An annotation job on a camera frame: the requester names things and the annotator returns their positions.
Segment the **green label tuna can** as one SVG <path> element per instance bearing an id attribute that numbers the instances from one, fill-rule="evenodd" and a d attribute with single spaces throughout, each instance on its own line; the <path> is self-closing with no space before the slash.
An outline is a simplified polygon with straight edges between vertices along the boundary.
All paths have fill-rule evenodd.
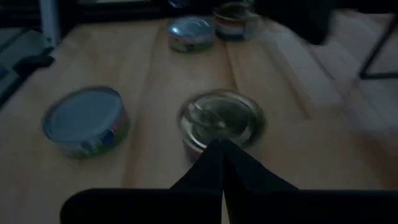
<path id="1" fill-rule="evenodd" d="M 117 147 L 130 123 L 116 90 L 89 86 L 54 102 L 43 116 L 42 131 L 65 155 L 87 159 Z"/>
<path id="2" fill-rule="evenodd" d="M 171 20 L 167 33 L 169 47 L 177 52 L 201 52 L 215 43 L 214 25 L 204 17 L 186 16 Z"/>

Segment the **wooden shelf black metal frame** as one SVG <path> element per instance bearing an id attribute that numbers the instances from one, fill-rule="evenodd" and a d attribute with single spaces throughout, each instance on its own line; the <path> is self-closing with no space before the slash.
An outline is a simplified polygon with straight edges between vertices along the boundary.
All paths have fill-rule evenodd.
<path id="1" fill-rule="evenodd" d="M 394 14 L 390 22 L 388 23 L 385 31 L 381 37 L 377 40 L 376 44 L 372 48 L 365 62 L 362 64 L 358 77 L 362 80 L 380 80 L 398 78 L 398 72 L 382 72 L 382 73 L 368 73 L 368 69 L 375 61 L 376 57 L 380 54 L 384 44 L 387 43 L 393 32 L 398 29 L 398 14 Z"/>

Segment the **white blue label can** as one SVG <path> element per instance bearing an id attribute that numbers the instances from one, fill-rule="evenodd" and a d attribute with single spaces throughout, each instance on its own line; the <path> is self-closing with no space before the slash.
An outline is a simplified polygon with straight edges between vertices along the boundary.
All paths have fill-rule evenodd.
<path id="1" fill-rule="evenodd" d="M 254 37 L 260 15 L 248 2 L 228 2 L 213 9 L 215 32 L 226 41 L 247 41 Z"/>

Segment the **gold lid blue label can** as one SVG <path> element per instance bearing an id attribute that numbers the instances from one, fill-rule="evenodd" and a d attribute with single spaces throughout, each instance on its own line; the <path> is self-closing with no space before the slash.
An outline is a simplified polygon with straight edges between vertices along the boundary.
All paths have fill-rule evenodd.
<path id="1" fill-rule="evenodd" d="M 255 145 L 267 129 L 262 108 L 250 97 L 216 89 L 187 98 L 177 113 L 177 126 L 188 157 L 196 161 L 215 139 L 229 139 L 242 149 Z"/>

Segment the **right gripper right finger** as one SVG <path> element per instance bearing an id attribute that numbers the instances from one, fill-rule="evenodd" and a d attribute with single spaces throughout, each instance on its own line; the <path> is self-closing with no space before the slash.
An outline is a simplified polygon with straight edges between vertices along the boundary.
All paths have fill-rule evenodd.
<path id="1" fill-rule="evenodd" d="M 398 224 L 398 190 L 299 189 L 229 140 L 222 151 L 231 223 Z"/>

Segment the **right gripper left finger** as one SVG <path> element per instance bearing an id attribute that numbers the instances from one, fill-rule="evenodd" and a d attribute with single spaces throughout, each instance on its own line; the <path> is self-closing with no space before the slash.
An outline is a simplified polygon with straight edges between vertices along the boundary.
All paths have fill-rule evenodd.
<path id="1" fill-rule="evenodd" d="M 212 141 L 169 189 L 87 189 L 68 198 L 61 224 L 214 224 L 221 221 L 224 142 Z"/>

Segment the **white upright post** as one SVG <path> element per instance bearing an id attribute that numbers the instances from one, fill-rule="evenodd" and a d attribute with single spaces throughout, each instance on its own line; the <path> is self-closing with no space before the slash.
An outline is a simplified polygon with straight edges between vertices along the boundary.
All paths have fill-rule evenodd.
<path id="1" fill-rule="evenodd" d="M 55 48 L 61 40 L 58 0 L 39 0 L 39 7 L 45 46 Z"/>

